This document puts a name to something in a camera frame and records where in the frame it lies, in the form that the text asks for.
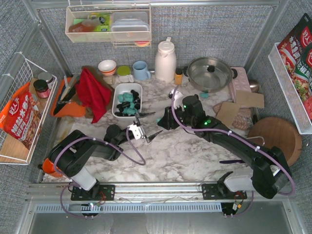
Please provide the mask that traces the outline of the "round wooden board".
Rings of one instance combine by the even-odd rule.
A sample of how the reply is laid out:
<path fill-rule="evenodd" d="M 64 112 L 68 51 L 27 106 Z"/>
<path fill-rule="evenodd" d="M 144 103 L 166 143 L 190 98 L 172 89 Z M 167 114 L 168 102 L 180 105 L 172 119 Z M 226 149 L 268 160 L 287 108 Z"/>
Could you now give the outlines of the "round wooden board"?
<path fill-rule="evenodd" d="M 248 132 L 248 137 L 262 136 L 265 147 L 280 148 L 288 166 L 294 165 L 302 150 L 302 137 L 297 128 L 287 120 L 278 117 L 266 117 L 258 121 Z"/>

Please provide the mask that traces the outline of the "steel pot with lid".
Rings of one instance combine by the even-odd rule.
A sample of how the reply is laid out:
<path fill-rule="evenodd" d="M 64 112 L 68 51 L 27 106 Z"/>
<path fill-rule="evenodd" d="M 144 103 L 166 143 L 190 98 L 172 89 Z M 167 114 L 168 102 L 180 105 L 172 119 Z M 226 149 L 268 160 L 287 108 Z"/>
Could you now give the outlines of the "steel pot with lid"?
<path fill-rule="evenodd" d="M 183 68 L 191 85 L 204 93 L 216 93 L 237 77 L 237 70 L 218 58 L 197 58 Z"/>

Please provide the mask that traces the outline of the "green lidded cup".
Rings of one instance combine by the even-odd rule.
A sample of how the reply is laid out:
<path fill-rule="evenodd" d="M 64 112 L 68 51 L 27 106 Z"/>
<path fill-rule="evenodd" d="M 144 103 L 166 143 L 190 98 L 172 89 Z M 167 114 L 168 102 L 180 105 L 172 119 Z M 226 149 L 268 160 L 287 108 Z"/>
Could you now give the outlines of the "green lidded cup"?
<path fill-rule="evenodd" d="M 117 76 L 121 83 L 134 82 L 134 77 L 131 74 L 129 66 L 123 65 L 117 68 Z"/>

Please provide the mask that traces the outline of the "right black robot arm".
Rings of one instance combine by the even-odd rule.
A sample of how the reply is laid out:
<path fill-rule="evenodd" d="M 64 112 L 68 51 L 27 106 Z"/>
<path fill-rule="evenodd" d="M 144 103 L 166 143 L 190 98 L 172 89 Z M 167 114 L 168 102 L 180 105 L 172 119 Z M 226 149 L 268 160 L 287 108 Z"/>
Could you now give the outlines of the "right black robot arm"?
<path fill-rule="evenodd" d="M 169 93 L 168 97 L 171 105 L 166 107 L 159 126 L 165 122 L 169 123 L 168 130 L 180 126 L 239 157 L 252 170 L 252 187 L 265 198 L 272 199 L 281 194 L 287 183 L 291 184 L 291 191 L 282 194 L 295 192 L 294 180 L 281 149 L 259 146 L 233 132 L 220 120 L 206 115 L 198 95 L 184 97 L 181 93 Z"/>

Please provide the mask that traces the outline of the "yellow spice bottle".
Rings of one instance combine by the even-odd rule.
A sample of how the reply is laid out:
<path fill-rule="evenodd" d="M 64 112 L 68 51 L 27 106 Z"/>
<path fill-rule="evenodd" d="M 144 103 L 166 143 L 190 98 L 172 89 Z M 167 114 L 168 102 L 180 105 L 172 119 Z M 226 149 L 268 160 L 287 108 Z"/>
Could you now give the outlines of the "yellow spice bottle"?
<path fill-rule="evenodd" d="M 176 68 L 175 70 L 175 85 L 181 85 L 183 79 L 183 69 Z"/>

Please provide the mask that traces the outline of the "orange plastic tray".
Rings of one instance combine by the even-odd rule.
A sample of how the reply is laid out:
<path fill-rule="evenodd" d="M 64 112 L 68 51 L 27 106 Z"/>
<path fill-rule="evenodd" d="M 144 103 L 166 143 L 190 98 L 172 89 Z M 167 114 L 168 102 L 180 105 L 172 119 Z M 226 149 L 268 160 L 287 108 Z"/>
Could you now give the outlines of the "orange plastic tray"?
<path fill-rule="evenodd" d="M 54 115 L 54 109 L 56 108 L 57 101 L 61 96 L 62 90 L 64 89 L 65 81 L 60 82 L 59 88 L 56 90 L 55 99 L 53 101 L 50 115 L 53 117 L 83 117 L 86 114 L 86 108 L 84 106 L 78 105 L 76 102 L 70 102 L 66 104 L 56 115 Z"/>

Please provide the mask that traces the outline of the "white thermos jug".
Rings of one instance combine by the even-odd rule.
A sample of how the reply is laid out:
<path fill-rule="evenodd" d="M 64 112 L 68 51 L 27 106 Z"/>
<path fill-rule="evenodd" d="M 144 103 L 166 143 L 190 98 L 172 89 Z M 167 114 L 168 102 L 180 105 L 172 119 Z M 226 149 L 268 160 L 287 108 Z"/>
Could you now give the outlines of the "white thermos jug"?
<path fill-rule="evenodd" d="M 170 83 L 175 78 L 176 54 L 175 45 L 171 42 L 171 37 L 158 44 L 155 59 L 155 76 L 157 79 Z"/>

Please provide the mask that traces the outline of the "red seasoning packet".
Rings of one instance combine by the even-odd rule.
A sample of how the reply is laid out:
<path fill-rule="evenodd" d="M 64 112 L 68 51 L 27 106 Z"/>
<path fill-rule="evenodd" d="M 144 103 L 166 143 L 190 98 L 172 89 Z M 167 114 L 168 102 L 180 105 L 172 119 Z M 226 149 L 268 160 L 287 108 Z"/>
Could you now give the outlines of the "red seasoning packet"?
<path fill-rule="evenodd" d="M 304 14 L 277 46 L 291 81 L 309 116 L 312 117 L 312 20 Z"/>

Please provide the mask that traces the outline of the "black coffee capsule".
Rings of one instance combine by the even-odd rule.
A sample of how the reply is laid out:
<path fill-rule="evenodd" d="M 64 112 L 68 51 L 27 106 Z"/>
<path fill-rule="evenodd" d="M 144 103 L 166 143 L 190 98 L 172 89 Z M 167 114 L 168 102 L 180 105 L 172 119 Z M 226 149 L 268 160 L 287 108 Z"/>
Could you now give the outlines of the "black coffee capsule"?
<path fill-rule="evenodd" d="M 123 117 L 123 116 L 124 116 L 124 114 L 123 114 L 123 113 L 120 113 L 120 112 L 115 112 L 115 115 L 116 115 L 117 117 Z"/>
<path fill-rule="evenodd" d="M 129 106 L 130 106 L 130 102 L 123 102 L 121 104 L 118 104 L 117 108 L 119 109 L 120 112 L 123 112 L 123 110 L 125 108 L 129 108 Z"/>
<path fill-rule="evenodd" d="M 134 100 L 133 100 L 133 103 L 134 104 L 141 104 L 141 100 L 139 97 L 135 97 Z"/>
<path fill-rule="evenodd" d="M 131 92 L 131 94 L 133 95 L 134 98 L 139 97 L 139 93 L 137 91 L 131 90 L 130 92 Z"/>

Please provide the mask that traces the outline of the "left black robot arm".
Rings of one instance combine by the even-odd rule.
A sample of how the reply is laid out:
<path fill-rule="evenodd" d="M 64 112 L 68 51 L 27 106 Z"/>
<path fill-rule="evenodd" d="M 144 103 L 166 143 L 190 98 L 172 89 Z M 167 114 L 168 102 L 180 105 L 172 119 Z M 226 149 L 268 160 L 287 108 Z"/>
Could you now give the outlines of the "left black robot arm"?
<path fill-rule="evenodd" d="M 110 125 L 103 140 L 92 138 L 79 130 L 74 130 L 49 153 L 48 159 L 53 169 L 71 180 L 73 190 L 86 192 L 94 198 L 102 192 L 100 182 L 87 170 L 85 164 L 90 157 L 98 157 L 107 161 L 115 161 L 125 155 L 121 144 L 131 140 L 145 139 L 150 143 L 160 132 L 147 136 L 139 119 L 153 115 L 137 113 L 134 121 L 125 129 L 118 125 Z"/>

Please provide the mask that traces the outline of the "red lidded jar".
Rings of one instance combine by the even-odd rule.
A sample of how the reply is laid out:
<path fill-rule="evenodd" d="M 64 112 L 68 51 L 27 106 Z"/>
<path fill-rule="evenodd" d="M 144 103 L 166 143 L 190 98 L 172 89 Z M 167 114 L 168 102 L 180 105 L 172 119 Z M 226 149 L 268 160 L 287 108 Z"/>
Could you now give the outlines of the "red lidded jar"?
<path fill-rule="evenodd" d="M 42 79 L 37 79 L 33 83 L 33 87 L 37 93 L 39 98 L 49 98 L 50 96 L 50 89 L 48 87 L 48 83 Z"/>

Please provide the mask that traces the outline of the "white handled knife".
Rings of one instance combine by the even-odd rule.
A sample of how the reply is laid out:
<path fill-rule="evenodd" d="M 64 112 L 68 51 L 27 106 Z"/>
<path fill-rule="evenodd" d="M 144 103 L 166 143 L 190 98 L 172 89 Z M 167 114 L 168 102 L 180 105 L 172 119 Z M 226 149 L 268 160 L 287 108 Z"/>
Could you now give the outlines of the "white handled knife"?
<path fill-rule="evenodd" d="M 64 94 L 66 94 L 72 86 L 76 83 L 76 81 L 80 78 L 80 75 L 75 74 L 70 81 L 65 85 Z"/>

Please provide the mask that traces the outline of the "white plastic storage basket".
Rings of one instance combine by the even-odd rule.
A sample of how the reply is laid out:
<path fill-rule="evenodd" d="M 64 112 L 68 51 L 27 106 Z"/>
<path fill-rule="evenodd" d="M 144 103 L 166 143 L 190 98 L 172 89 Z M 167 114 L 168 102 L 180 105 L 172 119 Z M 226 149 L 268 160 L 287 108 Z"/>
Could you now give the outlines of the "white plastic storage basket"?
<path fill-rule="evenodd" d="M 117 119 L 133 119 L 142 111 L 142 86 L 138 83 L 121 83 L 116 86 L 112 114 Z"/>

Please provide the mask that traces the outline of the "pink striped oven mitt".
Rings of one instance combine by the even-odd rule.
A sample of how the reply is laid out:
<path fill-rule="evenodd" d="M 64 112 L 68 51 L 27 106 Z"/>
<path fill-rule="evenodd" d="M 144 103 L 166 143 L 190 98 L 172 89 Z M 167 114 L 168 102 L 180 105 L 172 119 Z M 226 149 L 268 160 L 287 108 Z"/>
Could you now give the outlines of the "pink striped oven mitt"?
<path fill-rule="evenodd" d="M 213 111 L 216 113 L 219 112 L 223 102 L 215 105 Z M 251 119 L 251 109 L 250 108 L 240 108 L 237 116 L 235 117 L 232 126 L 230 128 L 236 128 L 239 130 L 248 130 L 252 127 L 253 122 Z"/>

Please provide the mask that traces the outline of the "blue mug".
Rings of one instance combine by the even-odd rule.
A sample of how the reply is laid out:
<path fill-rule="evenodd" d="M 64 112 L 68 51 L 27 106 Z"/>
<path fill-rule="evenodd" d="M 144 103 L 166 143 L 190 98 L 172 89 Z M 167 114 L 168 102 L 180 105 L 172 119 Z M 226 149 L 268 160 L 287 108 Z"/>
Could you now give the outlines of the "blue mug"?
<path fill-rule="evenodd" d="M 133 73 L 135 80 L 144 81 L 151 78 L 147 63 L 144 61 L 136 61 L 133 64 Z"/>

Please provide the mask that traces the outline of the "orange cup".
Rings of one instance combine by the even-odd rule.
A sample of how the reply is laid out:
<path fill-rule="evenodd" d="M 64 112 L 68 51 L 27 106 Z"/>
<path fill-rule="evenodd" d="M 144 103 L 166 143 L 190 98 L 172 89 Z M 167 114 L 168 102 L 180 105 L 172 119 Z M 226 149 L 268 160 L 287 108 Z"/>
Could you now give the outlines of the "orange cup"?
<path fill-rule="evenodd" d="M 50 175 L 50 176 L 53 176 L 53 177 L 56 177 L 56 178 L 59 178 L 59 177 L 62 177 L 63 175 L 56 172 L 55 169 L 54 169 L 54 164 L 50 161 L 49 158 L 46 158 L 45 161 L 43 162 L 43 165 L 42 165 L 42 170 Z"/>

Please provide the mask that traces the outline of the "cardboard sheet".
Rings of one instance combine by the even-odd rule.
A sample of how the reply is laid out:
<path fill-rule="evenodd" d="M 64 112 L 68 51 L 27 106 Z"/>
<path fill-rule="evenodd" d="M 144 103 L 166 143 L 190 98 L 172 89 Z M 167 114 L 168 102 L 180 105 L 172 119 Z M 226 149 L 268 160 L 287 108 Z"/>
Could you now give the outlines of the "cardboard sheet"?
<path fill-rule="evenodd" d="M 234 102 L 223 102 L 216 118 L 221 121 L 228 128 L 232 126 L 232 123 L 237 116 L 240 109 L 240 105 Z"/>
<path fill-rule="evenodd" d="M 236 103 L 243 107 L 264 108 L 264 95 L 238 90 L 236 92 Z"/>

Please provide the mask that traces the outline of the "black chef knife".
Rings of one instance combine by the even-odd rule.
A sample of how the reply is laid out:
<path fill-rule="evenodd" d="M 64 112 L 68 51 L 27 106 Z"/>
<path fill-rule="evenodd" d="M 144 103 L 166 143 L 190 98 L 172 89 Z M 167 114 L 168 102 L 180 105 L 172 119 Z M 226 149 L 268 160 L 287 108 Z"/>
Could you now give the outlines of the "black chef knife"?
<path fill-rule="evenodd" d="M 56 107 L 53 111 L 53 115 L 55 116 L 67 103 L 70 102 L 72 97 L 76 94 L 76 88 L 73 86 L 68 93 L 65 95 L 63 99 L 57 101 Z"/>

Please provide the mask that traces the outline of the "orange snack bag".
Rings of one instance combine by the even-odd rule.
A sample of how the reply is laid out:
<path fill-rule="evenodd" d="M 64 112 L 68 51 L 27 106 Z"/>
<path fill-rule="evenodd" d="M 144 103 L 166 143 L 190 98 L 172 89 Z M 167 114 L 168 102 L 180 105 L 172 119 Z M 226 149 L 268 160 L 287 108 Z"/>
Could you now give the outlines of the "orange snack bag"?
<path fill-rule="evenodd" d="M 31 148 L 41 120 L 29 86 L 28 82 L 20 87 L 0 113 L 0 128 L 27 149 Z"/>

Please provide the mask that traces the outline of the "white orange striped bowl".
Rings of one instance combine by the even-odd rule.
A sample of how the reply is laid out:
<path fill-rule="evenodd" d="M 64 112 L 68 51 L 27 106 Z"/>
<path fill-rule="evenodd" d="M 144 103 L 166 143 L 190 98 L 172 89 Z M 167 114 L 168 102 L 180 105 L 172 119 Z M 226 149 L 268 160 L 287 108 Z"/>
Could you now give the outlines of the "white orange striped bowl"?
<path fill-rule="evenodd" d="M 98 64 L 98 69 L 104 76 L 111 76 L 115 74 L 117 64 L 114 60 L 106 59 Z"/>

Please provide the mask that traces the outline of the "pink box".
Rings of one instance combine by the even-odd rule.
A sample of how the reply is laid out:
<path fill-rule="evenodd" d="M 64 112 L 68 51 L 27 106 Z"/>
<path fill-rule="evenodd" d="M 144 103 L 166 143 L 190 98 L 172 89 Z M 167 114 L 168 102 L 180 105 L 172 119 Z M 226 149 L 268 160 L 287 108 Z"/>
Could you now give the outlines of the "pink box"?
<path fill-rule="evenodd" d="M 236 102 L 237 90 L 251 92 L 246 70 L 243 67 L 231 67 L 233 72 L 232 81 L 229 83 L 231 98 Z"/>

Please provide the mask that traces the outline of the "clear plastic food box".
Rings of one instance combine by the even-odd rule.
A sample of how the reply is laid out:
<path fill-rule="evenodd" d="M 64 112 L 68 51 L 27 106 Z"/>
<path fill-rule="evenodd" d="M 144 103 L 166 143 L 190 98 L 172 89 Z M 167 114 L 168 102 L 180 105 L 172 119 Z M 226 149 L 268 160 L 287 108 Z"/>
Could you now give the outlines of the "clear plastic food box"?
<path fill-rule="evenodd" d="M 143 11 L 114 12 L 111 32 L 114 41 L 149 40 L 148 14 Z"/>

